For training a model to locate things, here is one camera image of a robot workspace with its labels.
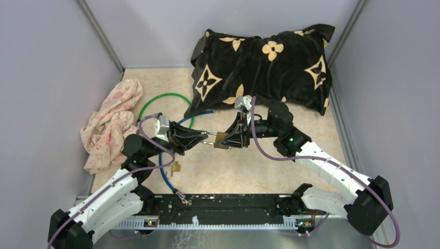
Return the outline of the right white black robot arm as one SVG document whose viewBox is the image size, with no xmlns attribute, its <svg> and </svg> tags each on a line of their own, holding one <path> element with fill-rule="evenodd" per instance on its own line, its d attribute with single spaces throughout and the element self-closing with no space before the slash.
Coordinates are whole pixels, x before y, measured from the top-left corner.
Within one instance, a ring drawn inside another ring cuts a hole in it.
<svg viewBox="0 0 440 249">
<path fill-rule="evenodd" d="M 326 153 L 311 137 L 293 124 L 293 114 L 284 103 L 268 109 L 267 119 L 258 119 L 253 99 L 241 96 L 239 110 L 219 146 L 246 148 L 253 139 L 258 150 L 273 161 L 292 161 L 314 172 L 336 192 L 302 184 L 293 194 L 295 212 L 320 210 L 346 219 L 359 233 L 371 236 L 393 210 L 389 183 L 381 176 L 366 176 Z"/>
</svg>

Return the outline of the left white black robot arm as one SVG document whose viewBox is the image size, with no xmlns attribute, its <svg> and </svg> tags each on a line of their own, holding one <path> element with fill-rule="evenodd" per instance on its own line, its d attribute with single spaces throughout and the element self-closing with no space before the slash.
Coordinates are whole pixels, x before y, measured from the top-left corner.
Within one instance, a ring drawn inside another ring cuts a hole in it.
<svg viewBox="0 0 440 249">
<path fill-rule="evenodd" d="M 203 140 L 207 131 L 193 130 L 171 122 L 154 137 L 142 130 L 128 135 L 122 153 L 127 157 L 121 168 L 80 204 L 68 211 L 59 209 L 50 219 L 48 248 L 93 248 L 97 241 L 126 218 L 148 215 L 156 207 L 155 195 L 142 186 L 152 170 L 159 167 L 151 157 L 167 153 L 183 155 Z"/>
</svg>

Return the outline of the large brass padlock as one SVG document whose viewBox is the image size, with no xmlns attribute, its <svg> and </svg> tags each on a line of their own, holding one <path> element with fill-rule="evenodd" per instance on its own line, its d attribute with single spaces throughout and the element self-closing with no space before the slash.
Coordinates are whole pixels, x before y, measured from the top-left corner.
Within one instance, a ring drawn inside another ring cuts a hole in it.
<svg viewBox="0 0 440 249">
<path fill-rule="evenodd" d="M 204 132 L 203 134 L 214 136 L 214 142 L 201 141 L 202 144 L 212 145 L 214 148 L 218 149 L 229 149 L 230 147 L 224 144 L 224 139 L 228 135 L 226 132 Z"/>
</svg>

